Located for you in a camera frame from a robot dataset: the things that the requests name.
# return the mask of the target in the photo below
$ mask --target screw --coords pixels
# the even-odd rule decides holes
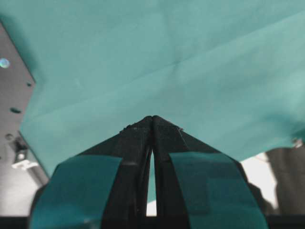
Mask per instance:
[[[10,66],[9,60],[7,60],[5,58],[0,59],[0,67],[1,68],[8,68],[9,66]]]
[[[24,154],[18,154],[18,160],[23,160],[25,158]]]

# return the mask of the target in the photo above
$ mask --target black plastic part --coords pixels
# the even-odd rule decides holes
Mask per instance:
[[[155,158],[157,217],[146,216],[152,150]],[[169,157],[169,153],[187,151],[220,153],[161,117],[148,116],[79,154],[122,158],[104,209],[101,227],[103,229],[189,229],[186,205]],[[233,161],[248,184],[241,164]],[[262,198],[261,194],[255,196],[255,193],[260,193],[259,189],[251,188],[250,184],[248,186],[254,197]],[[31,212],[43,189],[44,187],[37,191]],[[269,216],[266,219],[270,229],[305,228],[304,216]],[[0,228],[26,227],[26,218],[0,218]]]
[[[157,228],[188,229],[188,213],[169,153],[188,151],[180,128],[154,116],[155,181],[157,196]]]
[[[134,228],[146,215],[151,128],[152,117],[145,117],[81,154],[122,158],[102,216],[103,229]]]

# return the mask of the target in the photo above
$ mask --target gray metal surface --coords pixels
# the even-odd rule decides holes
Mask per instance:
[[[1,58],[9,60],[10,66],[0,67],[0,146],[7,142],[5,137],[7,134],[14,137],[18,135],[22,117],[35,85],[30,72],[0,23]]]
[[[28,146],[23,158],[14,148],[35,82],[1,23],[0,60],[0,216],[26,216],[36,189],[48,178]],[[25,167],[27,161],[36,166]],[[25,166],[13,168],[16,162]]]
[[[27,171],[11,167],[15,153],[0,145],[0,216],[26,216],[38,185]]]

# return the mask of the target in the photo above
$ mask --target teal fabric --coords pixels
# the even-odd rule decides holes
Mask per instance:
[[[148,180],[148,193],[147,193],[147,203],[156,200],[156,181],[154,177],[154,158],[151,156],[150,170],[149,170],[149,180]]]
[[[31,229],[99,229],[121,158],[75,156],[61,163],[39,198]]]
[[[235,163],[224,154],[171,153],[192,229],[268,229]]]
[[[304,0],[1,0],[37,82],[21,132],[49,174],[146,115],[238,160],[290,146],[305,135],[304,10]]]

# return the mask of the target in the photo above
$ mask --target teal tape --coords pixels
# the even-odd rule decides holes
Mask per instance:
[[[99,229],[121,158],[75,156],[61,163],[39,198],[31,229]]]
[[[192,229],[267,229],[234,162],[224,154],[170,154]]]

